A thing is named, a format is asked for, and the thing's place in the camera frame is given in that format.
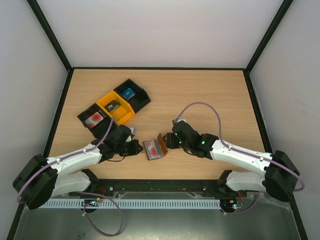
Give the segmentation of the brown leather card holder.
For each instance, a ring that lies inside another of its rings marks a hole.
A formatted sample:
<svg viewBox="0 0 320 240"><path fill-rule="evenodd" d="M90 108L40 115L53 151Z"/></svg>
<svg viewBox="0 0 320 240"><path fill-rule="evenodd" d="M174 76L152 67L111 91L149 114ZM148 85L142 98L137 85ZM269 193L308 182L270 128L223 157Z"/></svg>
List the brown leather card holder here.
<svg viewBox="0 0 320 240"><path fill-rule="evenodd" d="M152 140L143 141L142 146L148 161L164 158L168 153L168 149L161 133Z"/></svg>

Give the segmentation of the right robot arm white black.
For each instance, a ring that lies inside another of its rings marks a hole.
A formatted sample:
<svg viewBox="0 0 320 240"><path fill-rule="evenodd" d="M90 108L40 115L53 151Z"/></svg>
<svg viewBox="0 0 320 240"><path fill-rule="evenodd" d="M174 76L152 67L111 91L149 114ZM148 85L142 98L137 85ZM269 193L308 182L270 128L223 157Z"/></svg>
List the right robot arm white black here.
<svg viewBox="0 0 320 240"><path fill-rule="evenodd" d="M232 145L216 135L199 134L184 120L175 123L172 132L162 139L169 149L183 149L198 158L223 161L246 169L246 172L223 172L218 191L224 196L237 191L256 191L266 192L281 202L289 202L293 197L300 173L283 151L257 152Z"/></svg>

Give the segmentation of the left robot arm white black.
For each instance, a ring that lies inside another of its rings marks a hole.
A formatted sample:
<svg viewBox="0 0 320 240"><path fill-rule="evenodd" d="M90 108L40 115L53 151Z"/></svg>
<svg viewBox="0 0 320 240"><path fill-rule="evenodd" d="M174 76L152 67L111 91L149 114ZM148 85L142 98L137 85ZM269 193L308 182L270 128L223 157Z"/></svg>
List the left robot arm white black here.
<svg viewBox="0 0 320 240"><path fill-rule="evenodd" d="M143 147L134 132L134 128L119 125L73 152L56 157L33 156L12 183L17 202L34 210L56 196L95 193L99 180L88 166L110 162L115 155L126 158L139 154Z"/></svg>

